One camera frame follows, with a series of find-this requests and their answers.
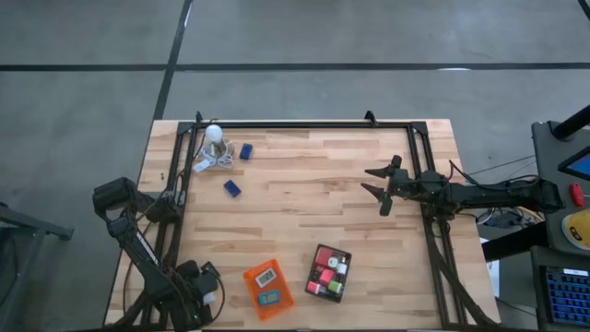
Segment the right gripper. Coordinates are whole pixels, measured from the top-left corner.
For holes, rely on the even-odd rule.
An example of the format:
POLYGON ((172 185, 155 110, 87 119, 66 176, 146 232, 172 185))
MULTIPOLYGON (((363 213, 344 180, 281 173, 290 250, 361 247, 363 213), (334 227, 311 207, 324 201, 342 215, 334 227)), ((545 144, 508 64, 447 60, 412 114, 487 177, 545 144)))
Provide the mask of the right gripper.
POLYGON ((371 184, 360 184, 381 203, 379 210, 381 216, 390 214, 393 206, 393 196, 409 198, 414 190, 415 181, 409 178, 407 170, 401 168, 401 163, 402 158, 399 155, 394 155, 386 167, 365 170, 369 175, 387 180, 387 186, 384 189, 371 184))

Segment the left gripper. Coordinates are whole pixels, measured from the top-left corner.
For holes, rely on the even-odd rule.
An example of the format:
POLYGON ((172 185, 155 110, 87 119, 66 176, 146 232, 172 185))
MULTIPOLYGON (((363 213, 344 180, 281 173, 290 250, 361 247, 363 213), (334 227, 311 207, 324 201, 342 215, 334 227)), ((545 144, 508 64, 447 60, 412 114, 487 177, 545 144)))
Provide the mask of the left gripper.
POLYGON ((219 288, 218 278, 204 273, 194 260, 188 260, 177 267, 181 277, 183 309, 186 312, 187 328, 207 326, 214 321, 211 304, 203 305, 203 297, 219 288))

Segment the black plastic basket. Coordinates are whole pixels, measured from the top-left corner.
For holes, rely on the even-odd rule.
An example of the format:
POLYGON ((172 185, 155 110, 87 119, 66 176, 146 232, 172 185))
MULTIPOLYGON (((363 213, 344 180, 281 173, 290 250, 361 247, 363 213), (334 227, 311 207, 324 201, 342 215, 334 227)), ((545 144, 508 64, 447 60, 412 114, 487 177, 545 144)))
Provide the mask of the black plastic basket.
POLYGON ((336 249, 335 247, 331 247, 331 246, 328 246, 328 245, 318 244, 317 247, 316 247, 316 251, 315 251, 315 254, 314 254, 314 257, 313 257, 313 261, 312 261, 311 267, 310 267, 310 272, 309 272, 307 281, 305 283, 305 292, 311 294, 312 296, 315 296, 315 297, 318 297, 318 298, 321 298, 321 299, 324 299, 324 300, 327 300, 327 301, 330 301, 330 302, 341 303, 342 298, 343 298, 343 295, 344 295, 344 292, 345 292, 346 284, 347 284, 348 272, 350 270, 351 260, 352 260, 352 254, 350 254, 348 252, 342 251, 340 249, 336 249), (318 250, 318 248, 320 246, 324 246, 324 247, 327 247, 327 248, 332 249, 333 250, 333 256, 332 257, 336 257, 338 259, 338 263, 343 263, 343 264, 346 264, 348 266, 348 270, 347 270, 347 274, 346 275, 338 274, 336 272, 336 268, 323 267, 323 266, 316 265, 314 263, 314 259, 315 259, 317 250, 318 250), (336 275, 335 275, 335 277, 334 277, 333 280, 340 281, 340 282, 342 282, 344 284, 344 289, 343 289, 342 294, 340 296, 334 296, 334 295, 330 294, 328 292, 328 290, 327 290, 327 287, 325 285, 322 285, 319 282, 320 274, 322 273, 322 271, 324 269, 334 270, 336 272, 336 275), (307 284, 308 284, 309 281, 313 281, 313 282, 316 282, 316 283, 319 283, 319 284, 322 285, 322 289, 321 289, 321 292, 319 294, 312 294, 312 293, 310 293, 310 292, 308 292, 306 290, 307 284))

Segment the orange plastic basket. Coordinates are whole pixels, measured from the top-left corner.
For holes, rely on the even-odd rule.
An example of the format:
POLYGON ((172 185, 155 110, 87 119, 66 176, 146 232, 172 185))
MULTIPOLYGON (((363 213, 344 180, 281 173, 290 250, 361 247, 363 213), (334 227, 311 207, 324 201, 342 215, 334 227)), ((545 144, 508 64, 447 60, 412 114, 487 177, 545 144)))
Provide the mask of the orange plastic basket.
POLYGON ((254 311, 261 321, 266 321, 279 314, 283 314, 294 305, 294 300, 290 292, 288 282, 286 281, 276 259, 268 260, 257 267, 247 270, 242 274, 242 278, 250 295, 252 304, 254 306, 254 311), (256 284, 254 279, 270 267, 272 267, 277 273, 277 278, 261 289, 256 284), (258 302, 258 295, 262 292, 271 290, 280 291, 281 301, 274 305, 261 307, 258 302))

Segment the white paper sheet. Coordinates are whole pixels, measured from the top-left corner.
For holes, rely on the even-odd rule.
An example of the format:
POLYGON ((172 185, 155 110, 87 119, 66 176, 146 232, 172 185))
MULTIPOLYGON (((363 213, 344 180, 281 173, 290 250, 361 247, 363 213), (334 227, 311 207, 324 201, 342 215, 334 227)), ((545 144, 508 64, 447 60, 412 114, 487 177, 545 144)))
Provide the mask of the white paper sheet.
POLYGON ((500 276, 501 264, 499 260, 491 261, 487 263, 487 270, 490 277, 490 282, 495 297, 500 297, 501 290, 501 276, 500 276))

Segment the white light bulb on base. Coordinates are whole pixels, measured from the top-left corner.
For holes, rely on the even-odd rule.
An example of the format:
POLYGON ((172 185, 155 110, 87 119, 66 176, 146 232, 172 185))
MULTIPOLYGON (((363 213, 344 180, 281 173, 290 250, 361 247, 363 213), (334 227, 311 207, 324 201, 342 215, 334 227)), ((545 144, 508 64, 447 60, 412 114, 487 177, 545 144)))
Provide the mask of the white light bulb on base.
POLYGON ((223 130, 219 125, 209 125, 206 128, 205 136, 204 152, 208 156, 219 159, 233 155, 233 144, 224 136, 223 130))

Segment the grey metal stand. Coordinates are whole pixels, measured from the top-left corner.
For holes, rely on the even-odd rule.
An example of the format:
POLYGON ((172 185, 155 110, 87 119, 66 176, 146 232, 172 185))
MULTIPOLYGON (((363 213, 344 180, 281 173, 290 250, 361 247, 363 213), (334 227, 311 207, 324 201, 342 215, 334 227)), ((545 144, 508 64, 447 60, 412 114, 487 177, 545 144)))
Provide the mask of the grey metal stand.
POLYGON ((21 262, 18 262, 16 253, 16 275, 6 296, 0 301, 0 330, 7 330, 10 319, 14 318, 24 301, 24 290, 30 279, 30 273, 37 260, 41 245, 47 235, 54 235, 59 240, 69 241, 74 230, 58 226, 50 221, 44 221, 25 215, 8 207, 0 202, 0 222, 11 225, 7 230, 12 235, 23 235, 30 237, 29 247, 21 262))

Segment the grey equipment cart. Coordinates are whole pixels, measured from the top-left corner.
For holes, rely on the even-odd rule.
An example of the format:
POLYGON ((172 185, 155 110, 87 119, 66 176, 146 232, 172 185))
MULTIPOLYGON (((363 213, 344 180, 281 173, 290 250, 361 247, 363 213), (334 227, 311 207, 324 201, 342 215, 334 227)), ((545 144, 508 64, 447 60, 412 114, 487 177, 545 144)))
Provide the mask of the grey equipment cart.
POLYGON ((558 170, 559 164, 583 148, 590 146, 590 129, 582 128, 568 140, 559 140, 552 135, 553 125, 559 122, 532 125, 534 147, 537 157, 537 173, 543 180, 556 184, 565 208, 545 214, 544 234, 547 240, 531 249, 534 284, 537 300, 537 323, 542 332, 590 332, 587 326, 571 326, 549 321, 549 308, 544 287, 544 267, 565 267, 590 271, 590 251, 578 249, 564 236, 561 223, 564 217, 590 208, 590 181, 579 179, 558 170), (569 186, 578 183, 584 192, 583 207, 577 207, 571 199, 569 186))

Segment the red handheld device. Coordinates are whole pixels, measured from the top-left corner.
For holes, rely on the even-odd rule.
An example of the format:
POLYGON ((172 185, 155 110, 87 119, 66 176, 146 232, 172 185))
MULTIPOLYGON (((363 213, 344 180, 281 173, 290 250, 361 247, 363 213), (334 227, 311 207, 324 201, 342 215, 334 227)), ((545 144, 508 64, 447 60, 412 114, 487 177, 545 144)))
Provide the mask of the red handheld device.
POLYGON ((582 186, 580 186, 578 183, 573 183, 569 186, 569 190, 572 202, 577 207, 582 208, 584 206, 585 201, 585 195, 582 186))

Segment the tablet screen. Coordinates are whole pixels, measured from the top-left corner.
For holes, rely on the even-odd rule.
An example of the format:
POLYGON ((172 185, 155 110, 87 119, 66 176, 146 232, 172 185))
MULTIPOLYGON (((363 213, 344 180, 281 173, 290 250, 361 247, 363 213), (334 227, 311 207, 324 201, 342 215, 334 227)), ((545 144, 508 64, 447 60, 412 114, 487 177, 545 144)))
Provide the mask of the tablet screen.
POLYGON ((560 172, 590 181, 590 146, 583 148, 559 164, 560 172))

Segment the black pole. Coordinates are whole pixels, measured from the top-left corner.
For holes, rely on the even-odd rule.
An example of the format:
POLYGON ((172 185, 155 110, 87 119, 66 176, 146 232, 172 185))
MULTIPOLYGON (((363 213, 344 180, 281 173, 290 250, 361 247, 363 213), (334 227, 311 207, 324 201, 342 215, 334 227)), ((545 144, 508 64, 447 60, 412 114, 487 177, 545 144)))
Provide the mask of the black pole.
POLYGON ((559 140, 568 140, 573 134, 590 125, 590 104, 568 119, 552 126, 551 132, 559 140))

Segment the yellow round object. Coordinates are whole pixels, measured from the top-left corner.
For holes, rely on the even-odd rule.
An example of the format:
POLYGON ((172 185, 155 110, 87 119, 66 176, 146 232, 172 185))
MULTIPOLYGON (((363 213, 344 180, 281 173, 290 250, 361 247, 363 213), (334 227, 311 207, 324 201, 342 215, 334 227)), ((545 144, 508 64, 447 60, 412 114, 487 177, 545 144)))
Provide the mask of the yellow round object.
POLYGON ((561 228, 565 238, 573 246, 590 251, 590 208, 564 217, 561 228))

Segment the backlit computer keyboard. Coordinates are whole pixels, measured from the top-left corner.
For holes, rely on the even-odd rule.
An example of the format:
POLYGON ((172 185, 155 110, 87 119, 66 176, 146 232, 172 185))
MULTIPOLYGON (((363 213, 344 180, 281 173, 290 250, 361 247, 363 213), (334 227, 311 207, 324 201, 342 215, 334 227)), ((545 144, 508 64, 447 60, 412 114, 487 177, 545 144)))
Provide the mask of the backlit computer keyboard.
POLYGON ((549 321, 590 328, 590 271, 544 267, 549 321))

